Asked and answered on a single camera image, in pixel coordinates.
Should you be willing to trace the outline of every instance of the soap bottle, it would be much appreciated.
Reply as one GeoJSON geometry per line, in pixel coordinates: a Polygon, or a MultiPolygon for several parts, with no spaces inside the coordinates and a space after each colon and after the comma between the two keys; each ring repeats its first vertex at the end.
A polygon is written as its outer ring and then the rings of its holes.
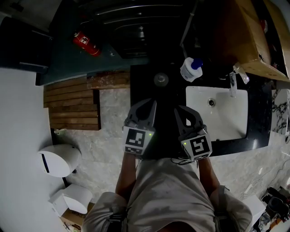
{"type": "Polygon", "coordinates": [[[187,57],[180,68],[181,76],[189,82],[193,82],[196,78],[199,78],[203,74],[201,69],[203,61],[199,58],[187,57]]]}

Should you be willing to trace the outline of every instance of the white sink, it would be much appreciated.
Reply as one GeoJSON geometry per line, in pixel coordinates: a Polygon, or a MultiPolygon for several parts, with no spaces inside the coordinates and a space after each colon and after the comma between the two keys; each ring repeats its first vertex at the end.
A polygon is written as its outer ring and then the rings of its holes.
{"type": "Polygon", "coordinates": [[[200,114],[212,141],[246,137],[248,121],[246,90],[238,89],[237,97],[231,97],[229,89],[188,86],[186,106],[200,114]]]}

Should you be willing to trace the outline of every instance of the person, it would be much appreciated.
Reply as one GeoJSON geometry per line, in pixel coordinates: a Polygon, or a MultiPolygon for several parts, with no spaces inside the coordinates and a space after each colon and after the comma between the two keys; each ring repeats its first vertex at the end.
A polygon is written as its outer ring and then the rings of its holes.
{"type": "Polygon", "coordinates": [[[177,165],[170,158],[143,160],[136,170],[134,155],[124,153],[115,193],[101,195],[82,231],[250,231],[249,208],[220,185],[209,158],[198,165],[200,178],[192,164],[177,165]]]}

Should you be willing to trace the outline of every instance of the blue bottle cap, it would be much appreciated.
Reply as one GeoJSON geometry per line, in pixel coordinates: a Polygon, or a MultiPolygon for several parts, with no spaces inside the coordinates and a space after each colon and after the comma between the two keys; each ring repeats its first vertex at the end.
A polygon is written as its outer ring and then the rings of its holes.
{"type": "Polygon", "coordinates": [[[192,69],[196,70],[201,66],[203,66],[203,61],[200,58],[193,59],[193,62],[191,63],[192,69]]]}

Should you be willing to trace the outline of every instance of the gray t-shirt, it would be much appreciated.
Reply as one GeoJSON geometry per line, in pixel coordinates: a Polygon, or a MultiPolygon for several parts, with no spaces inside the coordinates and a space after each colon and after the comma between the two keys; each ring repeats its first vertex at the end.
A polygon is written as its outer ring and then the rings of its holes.
{"type": "MultiPolygon", "coordinates": [[[[241,232],[249,231],[251,212],[228,190],[226,210],[236,218],[241,232]]],[[[140,163],[130,200],[115,193],[103,193],[83,223],[84,232],[106,232],[108,218],[124,213],[123,231],[156,232],[172,222],[184,222],[196,232],[215,232],[215,208],[220,191],[209,198],[192,165],[177,165],[170,159],[146,160],[140,163]]]]}

